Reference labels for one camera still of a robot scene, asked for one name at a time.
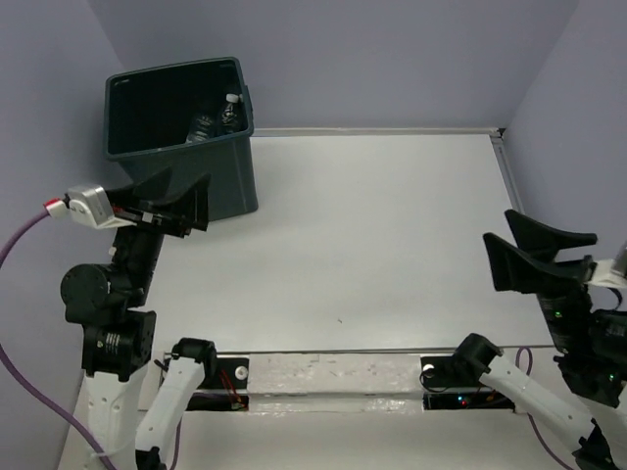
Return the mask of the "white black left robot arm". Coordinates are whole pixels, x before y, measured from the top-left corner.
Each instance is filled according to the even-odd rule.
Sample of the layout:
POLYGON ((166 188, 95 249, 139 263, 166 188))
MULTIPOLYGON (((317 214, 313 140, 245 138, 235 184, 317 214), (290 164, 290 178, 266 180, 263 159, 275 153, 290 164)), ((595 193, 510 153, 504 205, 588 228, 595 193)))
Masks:
POLYGON ((87 469, 164 469, 165 451, 191 398, 217 375, 213 342, 184 338, 169 363, 177 383, 138 424, 141 386, 151 360, 157 321, 144 310, 165 237, 184 238, 209 223, 208 173, 180 189, 160 170, 119 189, 74 186, 62 202, 72 221, 116 232, 107 263, 83 263, 63 277, 65 319, 82 328, 81 367, 89 396, 88 429, 98 444, 87 469))

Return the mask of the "clear bottle white blue label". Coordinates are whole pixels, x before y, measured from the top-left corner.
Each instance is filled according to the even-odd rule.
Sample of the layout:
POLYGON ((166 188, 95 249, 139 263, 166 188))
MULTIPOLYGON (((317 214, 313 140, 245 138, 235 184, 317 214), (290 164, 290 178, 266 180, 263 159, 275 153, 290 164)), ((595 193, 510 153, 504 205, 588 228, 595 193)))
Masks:
POLYGON ((216 135, 215 118, 209 113, 198 112, 191 119, 185 142, 187 144, 206 142, 215 138, 216 135))

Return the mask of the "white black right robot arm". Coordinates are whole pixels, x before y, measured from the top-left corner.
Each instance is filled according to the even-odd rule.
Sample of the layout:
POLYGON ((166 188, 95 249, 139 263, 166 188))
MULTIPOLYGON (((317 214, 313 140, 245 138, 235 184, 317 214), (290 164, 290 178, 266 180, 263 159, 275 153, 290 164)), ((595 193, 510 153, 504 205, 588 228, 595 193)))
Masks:
POLYGON ((584 405, 568 404, 505 359, 501 349, 472 333, 456 348, 453 376, 479 382, 519 405, 562 442, 580 469, 626 466, 626 312, 595 309, 592 287, 626 299, 626 255, 559 261, 559 252, 594 246, 594 233, 550 227, 508 210, 514 241, 486 233, 493 285, 498 292, 537 297, 557 354, 554 361, 569 392, 584 405))

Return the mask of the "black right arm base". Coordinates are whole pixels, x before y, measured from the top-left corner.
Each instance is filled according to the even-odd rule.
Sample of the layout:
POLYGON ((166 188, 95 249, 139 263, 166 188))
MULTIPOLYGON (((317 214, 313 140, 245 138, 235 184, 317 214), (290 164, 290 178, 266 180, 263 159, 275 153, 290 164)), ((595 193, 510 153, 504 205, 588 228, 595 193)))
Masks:
POLYGON ((452 353, 420 358, 419 383, 425 411, 515 410, 510 399, 457 366, 452 353))

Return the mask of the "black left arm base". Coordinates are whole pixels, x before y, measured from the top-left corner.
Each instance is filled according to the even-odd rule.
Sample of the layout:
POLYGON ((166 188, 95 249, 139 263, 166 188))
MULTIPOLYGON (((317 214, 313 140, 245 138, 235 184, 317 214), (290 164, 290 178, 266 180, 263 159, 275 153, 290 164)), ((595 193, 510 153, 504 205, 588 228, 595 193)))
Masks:
POLYGON ((219 355, 216 373, 201 383, 188 402, 186 410, 248 411, 249 363, 249 357, 246 355, 219 355))

